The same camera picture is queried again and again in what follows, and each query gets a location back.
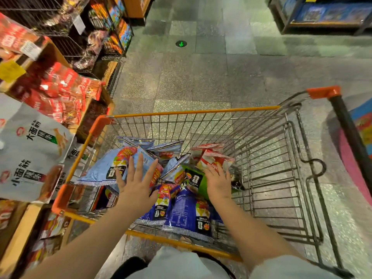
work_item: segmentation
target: white sleeve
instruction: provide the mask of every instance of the white sleeve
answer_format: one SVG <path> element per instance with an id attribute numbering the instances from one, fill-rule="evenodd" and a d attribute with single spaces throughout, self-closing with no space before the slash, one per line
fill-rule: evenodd
<path id="1" fill-rule="evenodd" d="M 256 266 L 249 279 L 340 279 L 295 256 L 280 256 Z"/>

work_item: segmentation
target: tiled floor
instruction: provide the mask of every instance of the tiled floor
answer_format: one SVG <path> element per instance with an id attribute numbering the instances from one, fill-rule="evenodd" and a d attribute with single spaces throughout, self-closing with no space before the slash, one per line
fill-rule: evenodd
<path id="1" fill-rule="evenodd" d="M 345 95 L 371 89 L 372 38 L 282 36 L 267 0 L 155 0 L 146 26 L 134 33 L 115 90 L 116 114 L 276 105 L 305 88 L 332 84 Z M 176 47 L 178 40 L 187 46 Z M 327 101 L 311 101 L 301 112 L 313 156 L 328 164 L 320 181 L 345 267 L 369 278 L 372 211 L 329 138 L 330 111 Z M 100 277 L 130 251 L 119 252 L 112 267 L 106 263 Z"/>

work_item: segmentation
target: person's left hand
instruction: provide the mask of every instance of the person's left hand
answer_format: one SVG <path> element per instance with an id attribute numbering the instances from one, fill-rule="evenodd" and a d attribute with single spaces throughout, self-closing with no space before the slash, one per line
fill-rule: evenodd
<path id="1" fill-rule="evenodd" d="M 134 220 L 148 212 L 158 198 L 158 190 L 155 190 L 149 196 L 149 185 L 157 165 L 158 160 L 156 159 L 142 179 L 143 155 L 139 155 L 136 169 L 134 168 L 133 157 L 130 157 L 129 167 L 127 168 L 127 184 L 122 179 L 120 171 L 117 168 L 115 169 L 116 181 L 120 190 L 115 207 L 127 211 Z"/>

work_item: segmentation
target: metal shopping cart basket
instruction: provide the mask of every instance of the metal shopping cart basket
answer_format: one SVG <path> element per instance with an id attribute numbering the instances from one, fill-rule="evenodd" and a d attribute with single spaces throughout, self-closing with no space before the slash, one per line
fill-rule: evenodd
<path id="1" fill-rule="evenodd" d="M 154 138 L 159 144 L 185 139 L 183 153 L 189 152 L 194 145 L 223 141 L 224 154 L 235 158 L 233 168 L 239 172 L 245 188 L 244 192 L 233 194 L 236 203 L 247 213 L 265 221 L 296 248 L 305 250 L 304 255 L 312 255 L 310 259 L 322 268 L 342 277 L 352 277 L 343 270 L 318 181 L 326 170 L 326 164 L 311 156 L 301 121 L 301 102 L 310 97 L 330 100 L 341 126 L 347 129 L 345 133 L 352 150 L 357 153 L 356 159 L 365 180 L 372 180 L 368 179 L 371 171 L 363 168 L 364 159 L 369 158 L 363 154 L 363 144 L 343 104 L 339 87 L 332 86 L 297 93 L 278 106 L 100 116 L 67 177 L 67 184 L 58 193 L 53 211 L 90 224 L 105 213 L 105 210 L 86 212 L 84 206 L 78 210 L 68 207 L 71 195 L 81 187 L 69 181 L 74 174 L 81 174 L 75 169 L 83 154 L 87 153 L 88 145 L 94 150 L 90 151 L 82 172 L 86 172 L 105 152 L 119 146 L 115 135 Z M 330 267 L 332 263 L 322 259 L 320 246 L 325 236 L 319 216 L 324 219 L 337 267 Z M 212 232 L 214 240 L 211 244 L 194 239 L 192 243 L 186 243 L 179 241 L 178 235 L 135 224 L 127 234 L 241 261 L 224 225 L 212 224 Z"/>

